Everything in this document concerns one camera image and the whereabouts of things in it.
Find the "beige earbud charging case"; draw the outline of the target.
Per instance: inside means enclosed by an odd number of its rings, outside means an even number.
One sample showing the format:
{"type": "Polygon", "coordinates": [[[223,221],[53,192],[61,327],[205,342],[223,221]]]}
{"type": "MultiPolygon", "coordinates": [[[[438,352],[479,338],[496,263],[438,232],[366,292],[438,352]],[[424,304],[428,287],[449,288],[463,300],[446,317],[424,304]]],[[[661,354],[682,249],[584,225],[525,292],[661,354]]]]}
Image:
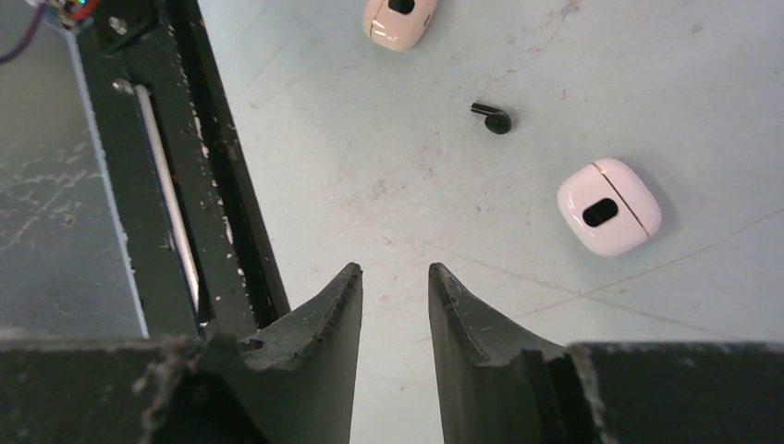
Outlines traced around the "beige earbud charging case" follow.
{"type": "Polygon", "coordinates": [[[385,49],[408,51],[423,37],[437,5],[437,0],[369,0],[362,29],[385,49]]]}

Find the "white earbud charging case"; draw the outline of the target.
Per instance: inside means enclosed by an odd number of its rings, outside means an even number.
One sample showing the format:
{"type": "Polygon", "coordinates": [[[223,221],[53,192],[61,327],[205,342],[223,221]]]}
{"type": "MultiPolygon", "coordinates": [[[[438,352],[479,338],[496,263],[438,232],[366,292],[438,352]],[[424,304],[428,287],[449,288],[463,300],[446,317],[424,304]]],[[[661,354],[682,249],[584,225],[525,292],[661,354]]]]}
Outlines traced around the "white earbud charging case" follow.
{"type": "Polygon", "coordinates": [[[593,161],[566,179],[557,190],[557,206],[581,243],[603,257],[646,243],[662,224],[655,196],[615,158],[593,161]]]}

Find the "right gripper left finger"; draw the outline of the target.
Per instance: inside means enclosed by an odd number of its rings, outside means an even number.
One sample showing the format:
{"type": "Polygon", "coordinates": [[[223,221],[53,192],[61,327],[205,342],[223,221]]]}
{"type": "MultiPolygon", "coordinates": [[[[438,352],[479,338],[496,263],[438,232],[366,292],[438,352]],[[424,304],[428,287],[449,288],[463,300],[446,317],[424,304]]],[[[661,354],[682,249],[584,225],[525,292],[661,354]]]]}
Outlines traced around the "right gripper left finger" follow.
{"type": "Polygon", "coordinates": [[[346,443],[362,271],[246,339],[8,339],[5,443],[346,443]]]}

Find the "black earbud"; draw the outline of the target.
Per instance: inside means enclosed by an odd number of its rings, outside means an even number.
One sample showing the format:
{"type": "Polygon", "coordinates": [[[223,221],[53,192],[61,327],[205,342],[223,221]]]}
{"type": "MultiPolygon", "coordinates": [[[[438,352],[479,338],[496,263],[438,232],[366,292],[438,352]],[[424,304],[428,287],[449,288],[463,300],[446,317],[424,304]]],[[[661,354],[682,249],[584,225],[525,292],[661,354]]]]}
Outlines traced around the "black earbud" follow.
{"type": "Polygon", "coordinates": [[[470,110],[474,114],[483,116],[485,127],[496,135],[507,134],[512,129],[511,117],[502,109],[490,105],[472,103],[470,110]]]}

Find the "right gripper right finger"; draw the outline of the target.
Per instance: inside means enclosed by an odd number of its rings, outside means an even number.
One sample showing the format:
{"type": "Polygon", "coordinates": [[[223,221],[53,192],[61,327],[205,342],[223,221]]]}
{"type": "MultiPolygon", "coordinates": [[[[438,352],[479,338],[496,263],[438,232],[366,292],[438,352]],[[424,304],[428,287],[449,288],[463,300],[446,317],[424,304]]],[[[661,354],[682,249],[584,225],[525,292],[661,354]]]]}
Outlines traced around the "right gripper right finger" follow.
{"type": "Polygon", "coordinates": [[[776,342],[560,346],[429,268],[429,318],[447,443],[779,443],[776,342]]]}

